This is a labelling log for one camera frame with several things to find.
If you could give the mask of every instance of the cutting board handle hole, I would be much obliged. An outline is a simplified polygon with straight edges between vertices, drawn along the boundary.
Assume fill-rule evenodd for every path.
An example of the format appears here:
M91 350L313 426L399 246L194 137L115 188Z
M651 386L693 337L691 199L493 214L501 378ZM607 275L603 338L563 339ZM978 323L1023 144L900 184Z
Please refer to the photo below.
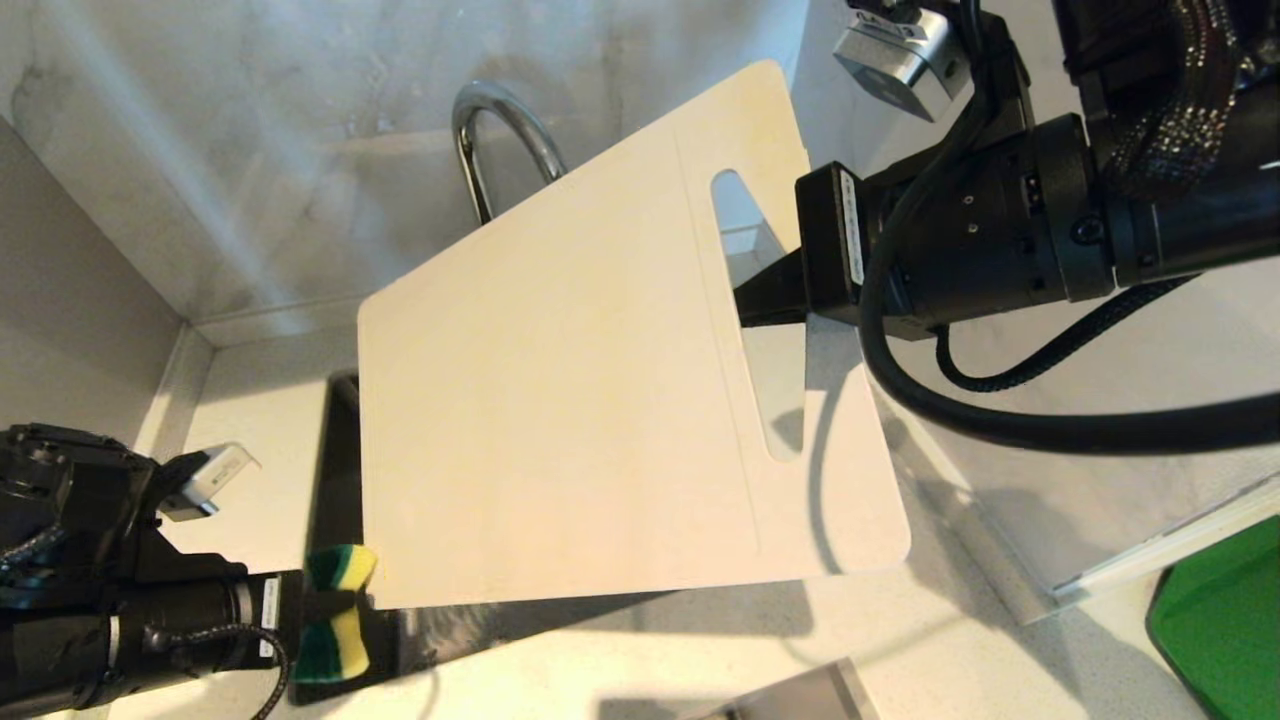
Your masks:
M731 287L786 256L740 174L712 178L712 202ZM804 450L804 323L739 329L765 446L774 460L794 461Z

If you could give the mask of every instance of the label sticker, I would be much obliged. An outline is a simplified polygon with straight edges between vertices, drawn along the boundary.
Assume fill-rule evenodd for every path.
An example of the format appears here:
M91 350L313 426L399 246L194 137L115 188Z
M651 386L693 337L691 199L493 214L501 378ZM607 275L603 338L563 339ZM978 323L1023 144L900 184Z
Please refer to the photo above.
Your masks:
M280 578L268 578L262 583L262 629L275 630L280 621ZM266 641L257 641L257 656L273 657L275 648Z
M858 284L864 283L863 238L858 232L858 197L854 195L854 176L840 169L840 200L845 205L845 245L849 247L849 272Z

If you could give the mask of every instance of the chrome faucet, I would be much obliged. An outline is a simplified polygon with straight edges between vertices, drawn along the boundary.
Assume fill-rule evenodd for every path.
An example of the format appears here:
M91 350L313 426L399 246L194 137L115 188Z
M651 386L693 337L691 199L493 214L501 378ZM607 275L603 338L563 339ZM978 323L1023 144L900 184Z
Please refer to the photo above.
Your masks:
M538 170L548 184L562 178L567 170L552 136L527 105L498 83L467 83L453 100L453 142L458 150L458 160L462 161L462 174L467 178L476 218L483 225L493 219L493 208L489 205L484 177L476 167L476 115L480 110L489 110L511 126L532 154Z

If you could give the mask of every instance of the marble backsplash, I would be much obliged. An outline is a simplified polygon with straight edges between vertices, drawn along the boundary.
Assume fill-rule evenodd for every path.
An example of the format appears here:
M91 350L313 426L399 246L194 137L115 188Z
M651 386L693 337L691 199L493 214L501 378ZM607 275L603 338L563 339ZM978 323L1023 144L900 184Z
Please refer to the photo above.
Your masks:
M794 0L6 0L0 114L195 323L367 295L475 228L449 129L507 85L570 168L750 61ZM500 210L536 191L497 122ZM296 328L279 328L287 333Z

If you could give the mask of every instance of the sponge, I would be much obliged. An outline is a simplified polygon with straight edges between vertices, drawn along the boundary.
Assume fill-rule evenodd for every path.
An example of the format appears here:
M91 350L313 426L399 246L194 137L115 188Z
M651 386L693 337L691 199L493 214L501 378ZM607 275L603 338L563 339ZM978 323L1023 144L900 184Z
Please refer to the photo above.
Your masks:
M339 544L307 557L311 587L325 591L362 591L374 574L378 557L361 544ZM360 609L349 607L328 620L302 629L293 682L298 684L342 683L369 670L369 652L360 634Z

